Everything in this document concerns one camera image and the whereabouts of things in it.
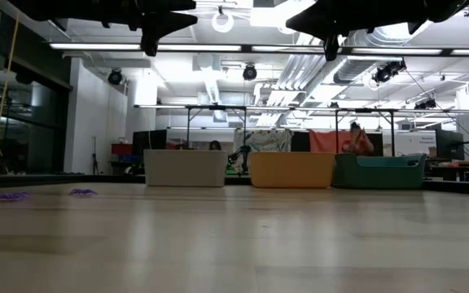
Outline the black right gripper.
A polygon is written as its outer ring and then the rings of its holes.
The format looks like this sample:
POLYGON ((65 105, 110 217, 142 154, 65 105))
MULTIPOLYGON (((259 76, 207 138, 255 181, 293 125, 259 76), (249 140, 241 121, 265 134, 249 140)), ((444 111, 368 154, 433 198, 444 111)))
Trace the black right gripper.
POLYGON ((375 0, 317 0, 287 20, 286 27, 322 39, 326 60, 333 61, 340 47, 338 36, 348 36, 350 31, 368 28, 377 9, 375 0), (325 35, 315 20, 324 20, 325 35))

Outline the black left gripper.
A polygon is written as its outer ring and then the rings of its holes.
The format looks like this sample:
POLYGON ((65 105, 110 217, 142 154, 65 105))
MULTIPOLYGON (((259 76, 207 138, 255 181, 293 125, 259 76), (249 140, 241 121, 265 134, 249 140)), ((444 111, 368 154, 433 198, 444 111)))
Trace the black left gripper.
POLYGON ((120 0, 119 3, 122 24, 130 31, 142 30, 140 48, 148 56, 156 56, 158 40, 155 37, 162 38, 198 22, 194 15, 157 13, 194 10, 194 0, 153 0, 152 5, 147 0, 120 0))

